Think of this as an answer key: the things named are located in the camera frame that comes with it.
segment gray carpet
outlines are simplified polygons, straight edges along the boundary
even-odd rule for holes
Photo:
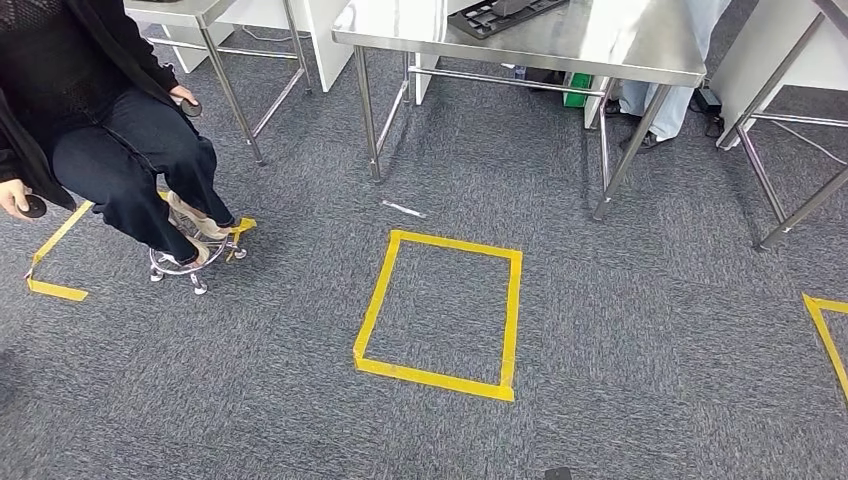
[[[754,3],[731,6],[711,67]],[[383,118],[399,56],[368,60]],[[293,70],[226,62],[253,121]],[[295,89],[263,134],[264,168],[209,65],[184,78],[206,104],[222,196],[259,221],[246,259],[206,273],[206,296],[150,283],[144,249],[94,215],[38,270],[91,296],[29,294],[29,257],[67,213],[0,218],[0,478],[540,479],[561,466],[577,480],[848,478],[848,409],[801,300],[848,301],[846,192],[756,253],[773,220],[744,153],[717,152],[692,114],[637,159],[597,223],[599,144],[578,112],[448,79],[401,114],[375,186],[350,67],[329,94]],[[775,104],[813,108],[844,117],[848,97],[787,91]],[[630,128],[614,122],[612,141]],[[845,155],[839,132],[804,131]],[[836,170],[773,125],[754,138],[790,205]],[[355,371],[393,228],[524,252],[515,403]],[[495,381],[506,272],[404,245],[369,356]],[[848,352],[848,316],[826,318]]]

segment yellow tape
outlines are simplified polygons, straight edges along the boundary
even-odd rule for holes
[[[848,402],[848,375],[845,374],[845,366],[842,365],[839,352],[836,350],[836,344],[833,343],[833,339],[830,337],[830,330],[828,330],[827,322],[824,321],[824,316],[822,315],[822,310],[848,313],[848,304],[813,298],[808,295],[804,295],[804,304],[807,305],[807,311],[813,317],[813,323],[816,325],[816,330],[818,330],[819,336],[824,343],[824,348],[827,350],[827,355],[830,357],[830,363],[833,364],[833,369],[836,370],[836,377],[842,386],[842,394],[845,395],[845,401]]]
[[[383,375],[385,377],[398,378],[432,387],[441,387],[456,392],[494,398],[495,400],[515,401],[515,393],[508,386],[490,385],[488,383],[475,382],[473,380],[427,372],[402,365],[393,365],[367,358],[360,358],[357,367],[364,372]]]
[[[32,256],[32,266],[30,266],[29,272],[26,275],[26,282],[29,289],[36,293],[42,293],[44,295],[51,295],[54,297],[64,298],[67,300],[73,300],[75,302],[81,302],[85,300],[85,297],[88,296],[88,292],[84,290],[77,290],[75,288],[63,287],[61,285],[54,285],[52,283],[40,282],[38,280],[33,279],[35,274],[35,266],[38,265],[39,262],[59,243],[59,240],[68,233],[68,231],[73,227],[80,218],[92,207],[91,202],[83,203],[77,210],[68,218],[59,230],[50,236],[47,240],[47,243],[41,246],[36,252],[35,255]]]
[[[256,220],[250,217],[242,217],[241,221],[238,225],[232,228],[233,232],[233,245],[238,245],[239,240],[241,240],[241,234],[250,230],[251,228],[256,226]],[[230,250],[230,254],[227,255],[227,262],[232,260],[233,255],[235,255],[235,250]]]
[[[518,289],[521,286],[521,252],[514,252],[509,262],[509,286],[506,296],[506,324],[501,354],[501,386],[512,385],[515,373],[515,342],[518,338]]]
[[[159,192],[159,196],[164,199],[167,196],[167,192]],[[68,218],[65,223],[63,223],[62,226],[59,227],[59,229],[56,230],[56,232],[50,236],[47,242],[42,245],[41,248],[39,248],[32,256],[32,265],[30,266],[29,272],[27,272],[25,277],[27,286],[31,291],[44,295],[50,295],[53,297],[64,298],[66,300],[72,300],[75,302],[81,302],[85,300],[85,298],[88,296],[88,292],[86,292],[85,290],[78,290],[76,288],[41,282],[35,280],[33,276],[35,274],[35,266],[41,262],[41,260],[50,252],[50,250],[52,250],[53,247],[55,247],[56,244],[59,243],[62,237],[64,237],[68,233],[68,231],[70,231],[70,229],[73,228],[74,225],[76,225],[80,218],[82,218],[82,216],[85,215],[85,213],[88,212],[88,210],[91,209],[93,205],[93,203],[86,201],[79,208],[77,208],[77,210],[70,216],[70,218]],[[237,226],[233,227],[233,243],[235,245],[238,245],[241,234],[254,227],[256,227],[256,220],[249,217],[242,218],[241,222]],[[230,252],[229,257],[227,257],[227,261],[232,258],[233,253],[234,251]]]
[[[386,289],[388,288],[395,260],[397,259],[400,242],[403,240],[443,248],[453,248],[466,252],[503,257],[510,261],[509,286],[507,288],[506,324],[504,327],[503,352],[501,354],[501,374],[498,385],[476,382],[464,378],[452,377],[440,373],[428,372],[418,370],[416,368],[393,365],[391,363],[365,358],[365,349],[368,346],[368,339],[374,331],[374,325],[377,322],[377,315],[380,313],[380,308],[383,305]],[[374,287],[374,294],[371,296],[371,302],[368,305],[368,310],[365,312],[365,319],[362,322],[362,327],[359,329],[356,341],[353,344],[354,366],[358,370],[376,375],[398,378],[401,380],[441,387],[471,395],[494,398],[496,400],[504,400],[507,402],[515,401],[515,393],[512,390],[512,380],[515,372],[515,345],[518,331],[518,292],[521,284],[521,262],[522,254],[518,250],[479,245],[476,243],[463,242],[461,240],[434,237],[431,235],[405,232],[402,230],[392,230],[389,236],[389,247],[386,251],[386,258],[383,260],[383,266],[380,269],[380,275],[377,278],[377,285]]]

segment white panel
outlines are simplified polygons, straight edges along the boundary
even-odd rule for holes
[[[722,117],[727,125],[725,134],[733,128],[818,13],[818,8],[810,1],[764,0],[757,4],[710,81],[710,88],[723,104]],[[763,108],[779,89],[780,86],[771,92]]]
[[[303,0],[292,0],[291,6],[298,30],[307,31],[309,21],[306,18]],[[218,21],[236,25],[289,29],[283,0],[237,0]]]
[[[197,28],[188,27],[169,27],[162,25],[165,31],[165,36],[176,42],[193,43],[195,45],[204,45],[203,36],[200,35],[200,30]],[[233,26],[229,23],[215,23],[209,27],[209,34],[212,35],[212,40],[217,45],[227,39],[233,33]],[[200,65],[203,60],[206,60],[208,54],[206,50],[195,50],[191,48],[172,47],[177,55],[177,60],[180,66],[186,73],[191,73]]]
[[[312,32],[315,60],[321,75],[321,88],[325,92],[330,91],[330,87],[353,54],[353,46],[336,43],[332,37],[333,23],[347,5],[347,1],[305,0],[306,18],[309,31]]]
[[[609,77],[594,77],[592,79],[592,90],[605,90],[609,83]],[[586,97],[586,105],[583,107],[583,128],[592,128],[592,122],[598,113],[601,99],[598,97]]]
[[[458,12],[463,8],[470,7],[480,0],[448,0],[448,9],[446,14]],[[415,66],[418,68],[436,68],[436,63],[439,61],[438,55],[415,54]],[[424,94],[427,93],[427,87],[430,86],[430,75],[415,75],[415,103],[421,105],[424,101]]]
[[[810,40],[783,77],[785,85],[848,90],[848,39],[830,20]]]
[[[439,61],[438,55],[427,55],[423,53],[415,54],[415,66],[418,68],[436,68],[436,63]],[[424,102],[424,94],[427,93],[427,87],[430,86],[431,75],[415,75],[415,104],[421,105]]]

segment green box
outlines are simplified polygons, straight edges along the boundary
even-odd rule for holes
[[[592,86],[592,76],[585,73],[571,75],[569,87],[589,88]],[[562,104],[571,108],[583,108],[586,105],[586,95],[582,93],[563,93]]]

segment woman's right hand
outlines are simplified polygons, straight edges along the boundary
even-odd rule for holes
[[[24,185],[24,182],[17,179],[0,182],[0,205],[9,215],[22,220],[29,220],[21,213],[29,211],[29,203],[26,201],[28,191],[29,189]]]

